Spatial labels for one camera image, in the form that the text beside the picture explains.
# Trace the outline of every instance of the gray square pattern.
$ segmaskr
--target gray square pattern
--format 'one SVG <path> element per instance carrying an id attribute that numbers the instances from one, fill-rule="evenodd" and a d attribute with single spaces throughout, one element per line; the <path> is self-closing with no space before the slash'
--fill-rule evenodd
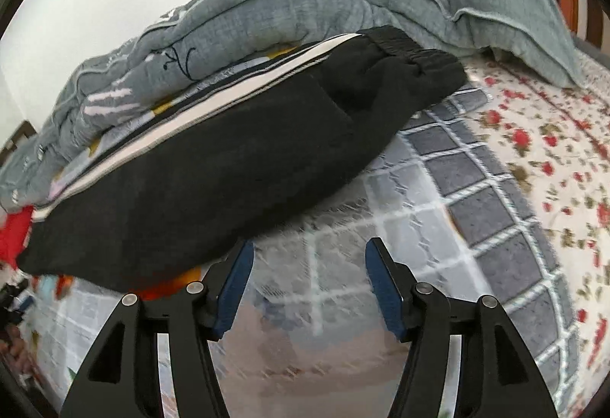
<path id="1" fill-rule="evenodd" d="M 381 237 L 447 295 L 493 293 L 560 407 L 577 378 L 571 299 L 512 174 L 460 119 L 486 101 L 467 85 L 417 114 L 342 191 L 257 239 L 246 296 L 294 344 L 349 344 L 383 323 L 364 265 L 365 243 Z"/>

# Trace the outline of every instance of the black embroidered design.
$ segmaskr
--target black embroidered design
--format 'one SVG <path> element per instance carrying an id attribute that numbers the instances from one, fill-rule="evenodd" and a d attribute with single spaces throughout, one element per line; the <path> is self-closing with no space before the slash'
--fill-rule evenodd
<path id="1" fill-rule="evenodd" d="M 180 57 L 178 56 L 178 52 L 176 51 L 176 48 L 174 46 L 172 46 L 172 52 L 174 53 L 174 56 L 170 55 L 170 51 L 165 50 L 164 51 L 164 55 L 169 58 L 168 61 L 166 61 L 163 65 L 163 70 L 167 70 L 167 66 L 169 64 L 172 63 L 177 63 L 178 64 L 178 68 L 180 69 L 180 71 L 186 76 L 187 79 L 189 79 L 192 82 L 196 82 L 198 81 L 198 79 L 193 79 L 193 77 L 191 77 L 190 75 L 190 71 L 188 70 L 188 59 L 190 58 L 190 55 L 193 51 L 195 51 L 197 48 L 189 48 L 187 51 L 187 55 L 184 59 L 184 66 L 182 66 L 182 63 L 180 62 Z"/>

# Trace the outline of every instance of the silver screw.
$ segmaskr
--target silver screw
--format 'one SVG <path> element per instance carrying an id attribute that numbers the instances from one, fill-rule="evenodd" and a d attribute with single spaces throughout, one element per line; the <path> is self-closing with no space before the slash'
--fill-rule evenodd
<path id="1" fill-rule="evenodd" d="M 138 296 L 135 294 L 126 294 L 123 296 L 123 300 L 121 302 L 125 306 L 133 306 L 136 302 L 138 302 Z"/>
<path id="2" fill-rule="evenodd" d="M 189 294 L 199 294 L 203 290 L 203 284 L 201 282 L 191 282 L 187 286 L 187 292 Z"/>
<path id="3" fill-rule="evenodd" d="M 488 308 L 495 308 L 498 306 L 498 299 L 493 296 L 483 296 L 483 305 Z"/>
<path id="4" fill-rule="evenodd" d="M 419 282 L 416 285 L 416 290 L 420 294 L 431 294 L 434 291 L 434 287 L 427 282 Z"/>

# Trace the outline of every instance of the red fabric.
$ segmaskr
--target red fabric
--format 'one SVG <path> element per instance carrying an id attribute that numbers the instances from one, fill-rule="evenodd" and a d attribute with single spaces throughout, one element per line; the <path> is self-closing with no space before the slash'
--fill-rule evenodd
<path id="1" fill-rule="evenodd" d="M 28 206 L 18 214 L 8 215 L 4 227 L 0 228 L 0 261 L 13 268 L 17 268 L 17 257 L 24 249 L 33 211 L 34 208 Z"/>

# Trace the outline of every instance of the black pants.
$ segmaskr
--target black pants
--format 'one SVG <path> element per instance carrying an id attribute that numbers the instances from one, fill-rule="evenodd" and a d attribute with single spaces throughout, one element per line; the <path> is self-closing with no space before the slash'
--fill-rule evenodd
<path id="1" fill-rule="evenodd" d="M 33 224 L 19 267 L 120 292 L 174 278 L 336 192 L 414 113 L 466 83 L 455 57 L 393 27 L 325 44 L 227 79 L 141 128 Z M 274 72 L 283 74 L 264 81 Z M 219 96 L 230 102 L 206 114 Z"/>

